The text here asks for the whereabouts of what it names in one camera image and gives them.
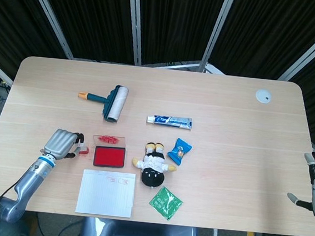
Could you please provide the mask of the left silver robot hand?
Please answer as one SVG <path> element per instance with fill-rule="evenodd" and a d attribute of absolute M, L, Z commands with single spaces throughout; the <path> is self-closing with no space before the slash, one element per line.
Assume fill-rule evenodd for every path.
<path fill-rule="evenodd" d="M 43 155 L 51 155 L 56 160 L 72 159 L 79 155 L 84 146 L 84 135 L 57 129 L 41 150 Z"/>

